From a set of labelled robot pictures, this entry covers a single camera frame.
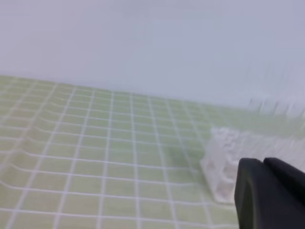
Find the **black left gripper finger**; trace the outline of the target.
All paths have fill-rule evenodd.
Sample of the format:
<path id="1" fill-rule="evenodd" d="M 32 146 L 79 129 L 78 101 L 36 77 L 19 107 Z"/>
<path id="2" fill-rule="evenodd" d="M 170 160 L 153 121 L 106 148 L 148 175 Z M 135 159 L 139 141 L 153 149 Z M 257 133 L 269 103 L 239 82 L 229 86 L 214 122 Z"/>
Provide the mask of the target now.
<path id="1" fill-rule="evenodd" d="M 305 227 L 305 174 L 278 158 L 240 159 L 234 200 L 241 229 Z"/>

